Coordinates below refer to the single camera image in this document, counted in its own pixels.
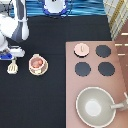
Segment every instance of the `cup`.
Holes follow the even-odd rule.
[[[42,65],[39,67],[33,67],[35,62],[42,60]],[[42,75],[47,71],[48,63],[47,61],[41,57],[39,54],[34,54],[33,57],[29,60],[29,70],[33,75]]]

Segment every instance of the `black circle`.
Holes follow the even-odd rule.
[[[79,57],[79,58],[84,58],[84,57],[86,57],[89,53],[88,53],[87,55],[85,55],[85,56],[79,56],[79,55],[77,55],[77,54],[75,53],[75,51],[74,51],[74,54],[75,54],[77,57]]]
[[[115,73],[114,66],[109,62],[100,63],[98,70],[103,76],[112,76]]]
[[[91,68],[86,62],[79,62],[75,66],[75,72],[79,76],[87,76],[89,75]]]
[[[96,48],[96,54],[100,57],[106,58],[111,55],[111,49],[106,45],[99,45]]]

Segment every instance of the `white bowl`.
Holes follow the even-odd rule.
[[[111,109],[114,100],[99,87],[88,87],[80,92],[76,109],[81,120],[93,128],[108,126],[115,118],[116,109]]]

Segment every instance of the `black table surface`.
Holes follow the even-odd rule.
[[[26,51],[17,60],[16,75],[9,75],[11,61],[0,61],[0,128],[66,128],[67,41],[111,41],[107,16],[65,19],[31,17],[29,38],[17,44]],[[40,54],[49,63],[42,76],[29,72],[28,61]]]

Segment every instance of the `food in bowl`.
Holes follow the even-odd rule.
[[[33,68],[39,68],[42,66],[42,64],[43,64],[43,61],[41,59],[39,59],[39,60],[36,60],[35,62],[33,62],[32,67]]]

